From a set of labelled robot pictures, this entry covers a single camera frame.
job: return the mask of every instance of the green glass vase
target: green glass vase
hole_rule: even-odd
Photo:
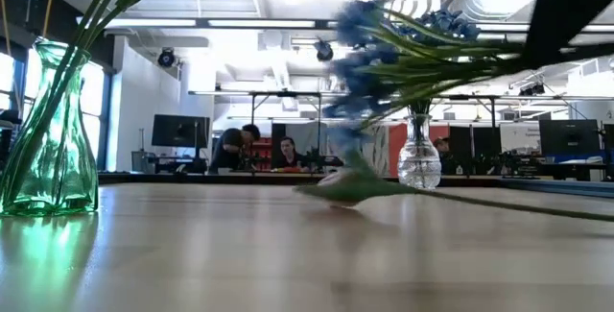
[[[0,182],[0,214],[46,216],[98,208],[96,161],[83,126],[81,71],[89,54],[75,50],[56,79],[67,46],[35,43],[42,71],[33,108]]]

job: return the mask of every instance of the woman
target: woman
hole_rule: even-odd
[[[309,172],[309,159],[296,152],[292,138],[281,138],[280,149],[282,156],[272,163],[272,168],[300,168],[301,172]]]

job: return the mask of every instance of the dark hair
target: dark hair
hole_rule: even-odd
[[[433,142],[433,145],[435,145],[435,146],[439,146],[441,144],[448,144],[448,138],[441,138],[441,137],[439,137],[439,138],[435,139],[435,141]]]
[[[247,124],[244,125],[241,130],[251,133],[251,135],[253,135],[253,140],[260,140],[260,130],[258,130],[258,127],[256,125]]]
[[[288,141],[290,141],[290,143],[292,144],[292,146],[294,146],[294,147],[296,146],[296,144],[295,144],[295,140],[294,140],[294,139],[292,139],[292,138],[291,138],[291,137],[289,137],[289,136],[285,136],[285,137],[281,138],[281,140],[279,141],[279,144],[281,144],[281,142],[283,142],[284,140],[288,140]]]

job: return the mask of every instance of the grape hyacinth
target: grape hyacinth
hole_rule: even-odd
[[[353,47],[354,52],[344,59],[332,62],[331,71],[345,82],[348,94],[336,99],[323,111],[323,115],[350,120],[351,126],[329,130],[333,141],[343,151],[355,150],[356,139],[367,139],[361,131],[360,120],[366,115],[379,115],[390,110],[390,97],[396,91],[392,84],[383,84],[380,78],[361,69],[373,64],[395,64],[399,57],[392,44],[372,36],[367,28],[375,29],[378,25],[385,24],[400,36],[424,45],[438,46],[443,43],[413,28],[388,20],[383,11],[388,1],[355,0],[346,4],[336,18],[339,44]],[[439,10],[424,13],[416,21],[448,36],[476,40],[480,29],[460,15],[460,11],[450,13],[447,10]]]

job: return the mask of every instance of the wooden table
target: wooden table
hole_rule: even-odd
[[[467,196],[614,213],[609,200]],[[0,311],[612,311],[614,225],[423,196],[112,185],[97,214],[0,220]]]

